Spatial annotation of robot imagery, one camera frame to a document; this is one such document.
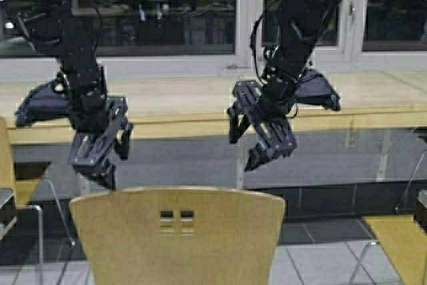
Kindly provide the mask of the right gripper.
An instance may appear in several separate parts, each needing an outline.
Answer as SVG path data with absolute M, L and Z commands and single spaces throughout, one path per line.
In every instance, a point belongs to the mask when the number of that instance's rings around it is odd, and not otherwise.
M 254 80 L 237 81 L 232 95 L 234 102 L 228 108 L 230 144 L 236 144 L 250 127 L 259 137 L 249 149 L 245 171 L 290 156 L 297 147 L 296 139 L 281 110 L 265 102 L 262 86 Z

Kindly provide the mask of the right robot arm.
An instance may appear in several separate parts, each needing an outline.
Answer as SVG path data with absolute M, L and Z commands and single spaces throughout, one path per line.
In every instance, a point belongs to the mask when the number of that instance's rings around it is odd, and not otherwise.
M 278 37 L 264 52 L 266 64 L 256 80 L 237 81 L 234 103 L 228 108 L 229 139 L 236 144 L 249 127 L 259 141 L 248 152 L 247 172 L 297 147 L 287 115 L 299 104 L 340 111 L 340 96 L 330 82 L 310 66 L 322 38 L 342 0 L 275 0 Z

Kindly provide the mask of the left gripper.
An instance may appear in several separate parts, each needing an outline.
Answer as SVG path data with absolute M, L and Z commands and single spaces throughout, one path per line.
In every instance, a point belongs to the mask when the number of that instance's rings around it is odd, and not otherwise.
M 133 124 L 127 118 L 127 99 L 111 95 L 107 98 L 107 127 L 101 134 L 78 131 L 72 141 L 69 163 L 88 180 L 108 190 L 116 190 L 116 166 L 109 154 L 115 151 L 121 160 L 128 160 Z

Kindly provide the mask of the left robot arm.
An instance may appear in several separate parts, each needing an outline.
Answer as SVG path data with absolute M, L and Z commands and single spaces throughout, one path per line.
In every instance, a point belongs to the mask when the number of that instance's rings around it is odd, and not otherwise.
M 74 171 L 108 189 L 116 188 L 108 156 L 129 156 L 133 124 L 127 99 L 110 95 L 95 44 L 73 14 L 72 0 L 1 0 L 12 24 L 32 49 L 54 58 L 55 78 L 32 89 L 15 112 L 17 127 L 67 119 L 75 135 L 69 153 Z

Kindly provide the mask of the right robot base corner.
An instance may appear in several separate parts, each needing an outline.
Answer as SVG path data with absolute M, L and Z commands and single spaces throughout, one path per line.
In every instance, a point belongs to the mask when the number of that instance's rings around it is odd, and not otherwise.
M 426 231 L 426 190 L 420 190 L 418 192 L 414 219 L 418 225 Z

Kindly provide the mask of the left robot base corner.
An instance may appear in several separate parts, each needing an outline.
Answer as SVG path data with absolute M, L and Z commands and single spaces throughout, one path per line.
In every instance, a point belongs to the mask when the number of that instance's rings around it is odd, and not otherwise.
M 13 227 L 16 215 L 17 208 L 12 189 L 1 188 L 1 239 Z

